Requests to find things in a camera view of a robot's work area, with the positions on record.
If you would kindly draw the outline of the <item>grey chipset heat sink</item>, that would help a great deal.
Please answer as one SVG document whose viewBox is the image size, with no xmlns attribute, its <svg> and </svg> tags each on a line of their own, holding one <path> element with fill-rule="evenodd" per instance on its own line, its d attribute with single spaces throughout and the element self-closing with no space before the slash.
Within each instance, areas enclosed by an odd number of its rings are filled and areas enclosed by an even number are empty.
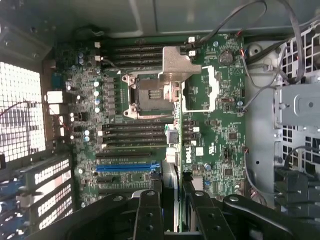
<svg viewBox="0 0 320 240">
<path fill-rule="evenodd" d="M 204 180 L 202 176 L 194 176 L 192 180 L 192 184 L 196 191 L 204 190 Z"/>
</svg>

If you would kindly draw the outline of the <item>blue expansion slot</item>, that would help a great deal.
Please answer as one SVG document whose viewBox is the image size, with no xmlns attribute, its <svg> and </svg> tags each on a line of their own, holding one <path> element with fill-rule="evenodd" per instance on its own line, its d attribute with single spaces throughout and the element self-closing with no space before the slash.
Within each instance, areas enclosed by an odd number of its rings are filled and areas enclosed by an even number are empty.
<svg viewBox="0 0 320 240">
<path fill-rule="evenodd" d="M 160 163 L 131 163 L 131 164 L 106 164 L 97 165 L 95 171 L 98 173 L 111 172 L 141 172 L 154 171 L 161 166 Z"/>
</svg>

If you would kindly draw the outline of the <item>black RAM slot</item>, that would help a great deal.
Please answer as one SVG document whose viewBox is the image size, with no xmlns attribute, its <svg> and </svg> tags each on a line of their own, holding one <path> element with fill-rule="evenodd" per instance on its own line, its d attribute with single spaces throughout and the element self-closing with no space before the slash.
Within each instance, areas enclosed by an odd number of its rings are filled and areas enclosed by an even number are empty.
<svg viewBox="0 0 320 240">
<path fill-rule="evenodd" d="M 106 131 L 103 136 L 114 137 L 114 136 L 164 136 L 164 130 L 154 130 L 154 131 Z"/>
<path fill-rule="evenodd" d="M 103 131 L 115 130 L 115 129 L 133 129 L 133 128 L 163 128 L 166 123 L 152 122 L 151 124 L 105 124 L 102 125 Z"/>
<path fill-rule="evenodd" d="M 94 50 L 100 51 L 115 51 L 115 52 L 125 52 L 125 51 L 153 51 L 162 50 L 164 47 L 179 47 L 181 50 L 185 51 L 187 48 L 184 44 L 180 42 L 173 43 L 146 43 L 146 44 L 134 44 L 134 45 L 102 45 L 100 48 L 94 47 Z"/>
<path fill-rule="evenodd" d="M 192 43 L 196 41 L 195 36 L 170 35 L 154 37 L 131 37 L 131 38 L 106 38 L 100 42 L 105 45 L 142 45 L 142 44 L 171 44 Z"/>
<path fill-rule="evenodd" d="M 128 142 L 166 142 L 166 137 L 104 137 L 103 143 L 128 143 Z"/>
<path fill-rule="evenodd" d="M 111 59 L 122 59 L 122 58 L 149 58 L 149 57 L 161 57 L 163 51 L 127 51 L 127 52 L 102 52 L 102 57 Z"/>
<path fill-rule="evenodd" d="M 100 62 L 103 65 L 111 65 L 107 62 L 106 58 L 103 58 L 101 56 L 93 57 L 91 59 L 95 62 Z M 118 67 L 120 66 L 146 66 L 146 65 L 158 65 L 162 64 L 162 57 L 151 57 L 151 58 L 127 58 L 127 59 L 115 59 L 112 61 L 112 63 Z"/>
<path fill-rule="evenodd" d="M 120 150 L 120 149 L 145 149 L 145 148 L 166 148 L 164 143 L 156 144 L 102 144 L 102 150 Z"/>
</svg>

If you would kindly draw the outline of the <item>green motherboard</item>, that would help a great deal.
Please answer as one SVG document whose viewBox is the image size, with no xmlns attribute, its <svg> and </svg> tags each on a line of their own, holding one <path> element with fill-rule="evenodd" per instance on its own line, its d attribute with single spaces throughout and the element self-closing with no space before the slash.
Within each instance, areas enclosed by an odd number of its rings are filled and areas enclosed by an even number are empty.
<svg viewBox="0 0 320 240">
<path fill-rule="evenodd" d="M 245 100 L 245 77 L 240 50 L 243 40 L 228 34 L 219 34 L 207 44 L 192 49 L 194 42 L 183 45 L 182 55 L 191 63 L 201 66 L 201 73 L 193 74 L 185 82 L 183 95 L 188 110 L 209 108 L 208 70 L 214 66 L 219 82 L 219 95 L 215 100 L 215 111 L 183 113 L 182 173 L 190 172 L 192 178 L 203 177 L 203 191 L 217 199 L 230 194 L 243 195 L 245 173 L 241 148 L 246 141 L 245 114 L 242 106 Z M 139 120 L 125 117 L 128 107 L 127 84 L 121 78 L 131 72 L 156 71 L 158 86 L 159 73 L 163 63 L 150 65 L 116 66 L 118 58 L 101 56 L 101 53 L 122 53 L 132 51 L 94 50 L 100 48 L 101 40 L 73 40 L 59 42 L 52 50 L 52 89 L 46 93 L 46 102 L 52 115 L 53 135 L 67 143 L 73 156 L 75 195 L 88 205 L 107 195 L 120 193 L 130 196 L 133 192 L 150 187 L 150 175 L 162 173 L 165 192 L 174 196 L 170 185 L 171 170 L 165 166 L 166 148 L 101 149 L 102 144 L 165 144 L 161 142 L 111 142 L 103 143 L 103 138 L 116 137 L 165 137 L 165 135 L 103 136 L 104 132 L 121 131 L 165 131 L 164 127 L 129 128 L 102 130 L 107 124 L 171 124 L 172 118 Z M 230 50 L 233 63 L 223 66 L 219 55 Z M 111 65 L 92 61 L 101 56 Z M 150 157 L 141 158 L 96 158 L 97 153 L 152 152 Z M 152 171 L 96 172 L 97 165 L 160 163 Z"/>
</svg>

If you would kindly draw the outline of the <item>perforated metal slot cover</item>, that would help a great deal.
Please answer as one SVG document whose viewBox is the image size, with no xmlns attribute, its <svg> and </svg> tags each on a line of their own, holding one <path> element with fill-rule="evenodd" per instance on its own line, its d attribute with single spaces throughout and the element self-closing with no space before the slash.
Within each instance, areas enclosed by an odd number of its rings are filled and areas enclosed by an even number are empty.
<svg viewBox="0 0 320 240">
<path fill-rule="evenodd" d="M 49 166 L 45 166 L 42 169 L 38 169 L 33 175 L 34 184 L 37 186 L 56 174 L 62 174 L 63 171 L 66 171 L 69 167 L 70 160 L 66 158 L 51 163 Z"/>
<path fill-rule="evenodd" d="M 34 205 L 37 215 L 40 217 L 53 207 L 58 201 L 71 192 L 72 183 L 70 180 L 62 183 L 47 195 L 38 200 Z"/>
<path fill-rule="evenodd" d="M 56 210 L 51 212 L 47 217 L 45 217 L 39 224 L 39 230 L 42 230 L 52 224 L 53 222 L 70 215 L 73 212 L 71 205 L 69 206 L 59 206 Z"/>
</svg>

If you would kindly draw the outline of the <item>CPU socket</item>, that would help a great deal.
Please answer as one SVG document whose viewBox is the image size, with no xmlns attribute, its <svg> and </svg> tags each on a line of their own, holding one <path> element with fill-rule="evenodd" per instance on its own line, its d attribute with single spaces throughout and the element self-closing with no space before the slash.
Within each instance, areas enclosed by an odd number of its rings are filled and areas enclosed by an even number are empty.
<svg viewBox="0 0 320 240">
<path fill-rule="evenodd" d="M 158 86 L 157 71 L 131 72 L 121 77 L 127 84 L 127 109 L 123 115 L 134 120 L 155 120 L 173 117 L 173 103 L 165 99 Z"/>
</svg>

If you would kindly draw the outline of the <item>metal drive cage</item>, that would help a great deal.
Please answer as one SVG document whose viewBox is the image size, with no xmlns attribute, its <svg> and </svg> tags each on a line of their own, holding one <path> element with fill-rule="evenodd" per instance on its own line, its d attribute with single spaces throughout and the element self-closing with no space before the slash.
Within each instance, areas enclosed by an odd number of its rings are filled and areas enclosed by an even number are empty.
<svg viewBox="0 0 320 240">
<path fill-rule="evenodd" d="M 278 157 L 290 169 L 320 176 L 320 20 L 301 34 L 305 71 L 299 82 L 295 39 L 286 43 L 281 80 L 274 92 L 274 126 L 280 129 Z"/>
</svg>

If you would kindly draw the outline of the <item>silver coin battery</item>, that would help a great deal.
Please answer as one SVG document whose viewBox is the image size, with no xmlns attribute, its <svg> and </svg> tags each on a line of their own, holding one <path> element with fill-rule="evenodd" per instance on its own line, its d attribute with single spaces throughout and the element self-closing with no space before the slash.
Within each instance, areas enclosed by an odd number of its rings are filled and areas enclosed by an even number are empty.
<svg viewBox="0 0 320 240">
<path fill-rule="evenodd" d="M 218 62 L 222 66 L 229 66 L 233 63 L 233 61 L 234 61 L 234 55 L 231 50 L 223 51 L 218 57 Z"/>
</svg>

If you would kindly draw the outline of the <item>open black PC case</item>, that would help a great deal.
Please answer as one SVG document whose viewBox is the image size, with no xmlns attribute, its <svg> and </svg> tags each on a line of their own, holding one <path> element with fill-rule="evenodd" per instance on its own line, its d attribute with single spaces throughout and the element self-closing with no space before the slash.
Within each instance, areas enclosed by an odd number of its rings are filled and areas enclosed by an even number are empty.
<svg viewBox="0 0 320 240">
<path fill-rule="evenodd" d="M 198 36 L 191 45 L 197 49 L 224 34 L 243 41 L 245 84 L 245 193 L 229 195 L 274 210 L 294 240 L 320 240 L 320 176 L 279 158 L 274 125 L 275 91 L 288 80 L 286 44 L 296 41 L 297 83 L 305 75 L 302 33 L 317 20 L 320 0 L 0 0 L 0 240 L 26 240 L 58 207 L 72 206 L 74 213 L 106 197 L 87 205 L 77 199 L 72 151 L 53 134 L 46 94 L 57 43 Z M 66 171 L 35 185 L 36 170 L 64 159 Z M 161 175 L 164 240 L 203 240 L 186 217 L 192 208 L 183 185 L 182 231 L 173 231 L 174 195 L 165 192 L 162 173 L 153 174 Z M 38 216 L 34 204 L 66 181 L 71 192 Z M 204 192 L 219 202 L 229 196 Z"/>
</svg>

